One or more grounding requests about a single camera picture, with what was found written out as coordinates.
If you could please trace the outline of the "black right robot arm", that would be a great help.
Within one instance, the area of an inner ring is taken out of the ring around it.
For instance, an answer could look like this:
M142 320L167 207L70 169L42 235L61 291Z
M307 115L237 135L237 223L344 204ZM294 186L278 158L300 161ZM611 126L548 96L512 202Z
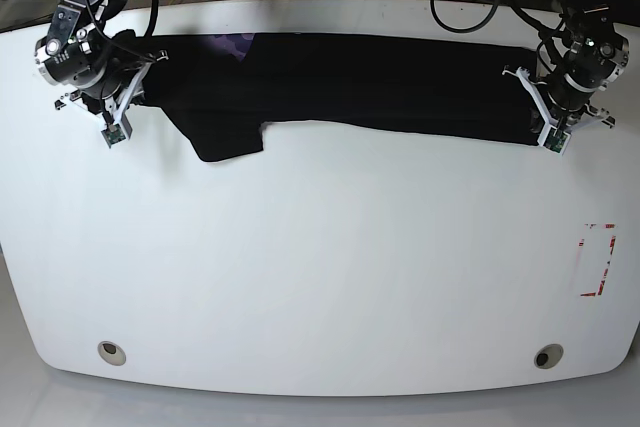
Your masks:
M125 79L153 61L153 55L141 49L134 30L105 32L106 23L127 1L59 0L46 36L34 49L43 78L52 85L72 86L96 102L118 96ZM155 29L158 7L159 0L152 0L145 37Z

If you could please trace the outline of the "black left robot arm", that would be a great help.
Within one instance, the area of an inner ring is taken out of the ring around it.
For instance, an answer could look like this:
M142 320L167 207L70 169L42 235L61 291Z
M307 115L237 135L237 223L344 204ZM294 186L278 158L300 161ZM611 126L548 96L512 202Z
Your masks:
M622 75L629 63L629 42L617 33L613 0L557 0L564 27L552 36L562 42L561 56L547 83L550 110L560 117L582 114L590 98Z

